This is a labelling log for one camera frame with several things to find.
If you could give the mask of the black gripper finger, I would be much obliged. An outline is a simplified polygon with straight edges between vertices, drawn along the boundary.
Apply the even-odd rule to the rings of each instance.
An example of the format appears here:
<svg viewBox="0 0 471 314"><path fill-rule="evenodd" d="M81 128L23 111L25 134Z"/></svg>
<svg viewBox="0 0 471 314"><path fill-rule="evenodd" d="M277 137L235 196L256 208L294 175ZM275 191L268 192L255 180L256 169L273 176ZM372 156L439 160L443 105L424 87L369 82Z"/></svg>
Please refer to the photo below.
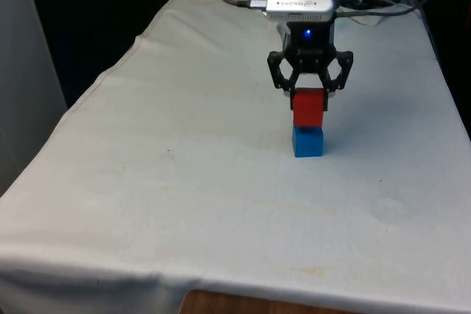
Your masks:
<svg viewBox="0 0 471 314"><path fill-rule="evenodd" d="M331 79L328 66L334 60L337 61L341 70L335 79ZM351 51L327 50L325 55L319 61L319 79L324 88L323 104L325 112L328 110L329 94L335 93L337 90L344 89L352 66L353 53Z"/></svg>
<svg viewBox="0 0 471 314"><path fill-rule="evenodd" d="M280 64L285 59L285 53L282 51L271 51L267 57L267 64L269 72L272 77L274 86L277 89L283 90L283 92L290 98L290 109L293 110L293 100L296 91L296 83L300 76L300 66L298 62L288 64L291 66L292 71L290 77L287 79L284 77L280 70Z"/></svg>

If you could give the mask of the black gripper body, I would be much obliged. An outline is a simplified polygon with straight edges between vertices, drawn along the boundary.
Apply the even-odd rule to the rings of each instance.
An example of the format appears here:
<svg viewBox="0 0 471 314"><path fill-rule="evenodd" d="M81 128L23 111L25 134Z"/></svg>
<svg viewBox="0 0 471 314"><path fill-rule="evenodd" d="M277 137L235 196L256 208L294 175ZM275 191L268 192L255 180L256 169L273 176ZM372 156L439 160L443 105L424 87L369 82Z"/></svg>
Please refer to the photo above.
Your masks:
<svg viewBox="0 0 471 314"><path fill-rule="evenodd" d="M299 72L320 72L336 57L334 22L288 22L285 59Z"/></svg>

